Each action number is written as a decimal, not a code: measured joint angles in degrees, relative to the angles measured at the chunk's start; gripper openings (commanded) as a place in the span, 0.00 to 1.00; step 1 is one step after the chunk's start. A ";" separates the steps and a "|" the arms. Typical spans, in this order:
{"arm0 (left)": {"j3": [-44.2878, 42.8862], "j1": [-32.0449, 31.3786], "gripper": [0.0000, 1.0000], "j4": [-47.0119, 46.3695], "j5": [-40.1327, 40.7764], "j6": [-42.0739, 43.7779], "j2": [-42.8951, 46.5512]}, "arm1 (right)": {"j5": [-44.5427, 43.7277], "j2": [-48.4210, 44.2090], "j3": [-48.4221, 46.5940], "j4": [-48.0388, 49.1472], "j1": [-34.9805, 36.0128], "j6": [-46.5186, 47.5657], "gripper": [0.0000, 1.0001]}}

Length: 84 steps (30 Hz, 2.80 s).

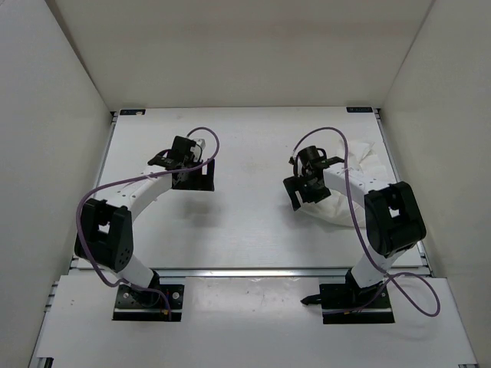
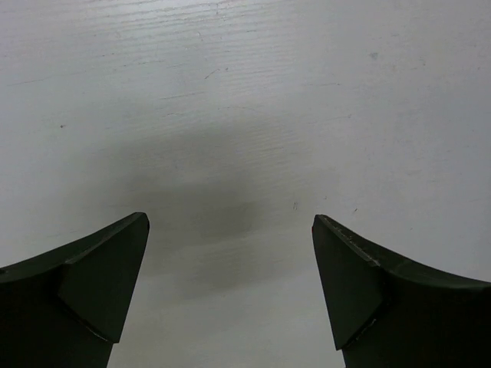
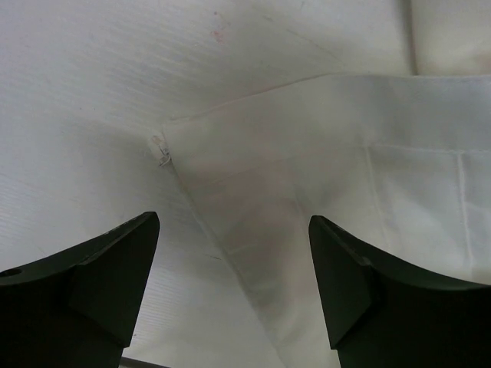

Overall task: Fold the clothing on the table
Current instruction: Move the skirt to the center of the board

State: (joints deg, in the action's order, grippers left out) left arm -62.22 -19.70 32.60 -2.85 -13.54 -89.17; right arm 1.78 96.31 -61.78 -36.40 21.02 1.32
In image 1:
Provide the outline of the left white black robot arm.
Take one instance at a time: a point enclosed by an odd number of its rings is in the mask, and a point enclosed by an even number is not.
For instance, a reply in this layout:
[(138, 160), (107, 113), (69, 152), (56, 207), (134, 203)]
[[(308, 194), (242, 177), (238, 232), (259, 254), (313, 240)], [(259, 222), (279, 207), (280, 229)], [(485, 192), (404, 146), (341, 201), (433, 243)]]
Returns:
[(133, 288), (144, 305), (158, 301), (157, 273), (134, 254), (133, 223), (170, 190), (214, 190), (215, 158), (203, 158), (205, 147), (203, 139), (176, 136), (172, 146), (151, 158), (140, 173), (92, 189), (79, 202), (74, 251), (104, 284)]

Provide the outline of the white pleated skirt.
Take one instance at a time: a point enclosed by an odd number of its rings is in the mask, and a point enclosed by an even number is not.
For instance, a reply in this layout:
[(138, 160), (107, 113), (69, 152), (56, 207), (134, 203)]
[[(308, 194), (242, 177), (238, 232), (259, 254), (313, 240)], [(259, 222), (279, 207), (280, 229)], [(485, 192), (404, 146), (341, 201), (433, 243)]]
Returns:
[[(386, 166), (381, 162), (373, 141), (349, 140), (348, 152), (350, 168), (375, 179), (384, 181), (389, 179)], [(340, 192), (331, 191), (328, 198), (319, 203), (306, 203), (300, 210), (334, 225), (353, 227), (347, 197)]]

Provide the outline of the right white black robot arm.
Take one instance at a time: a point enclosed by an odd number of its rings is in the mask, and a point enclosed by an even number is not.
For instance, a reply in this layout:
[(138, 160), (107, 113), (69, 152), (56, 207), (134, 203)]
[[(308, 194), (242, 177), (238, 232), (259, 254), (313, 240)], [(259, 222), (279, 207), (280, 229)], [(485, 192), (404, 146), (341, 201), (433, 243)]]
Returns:
[(364, 210), (365, 231), (361, 236), (364, 255), (348, 272), (344, 299), (361, 307), (371, 299), (371, 288), (378, 286), (394, 262), (425, 238), (423, 222), (414, 192), (407, 182), (385, 182), (348, 169), (343, 162), (322, 163), (305, 169), (301, 175), (283, 180), (296, 211), (304, 203), (318, 203), (337, 191)]

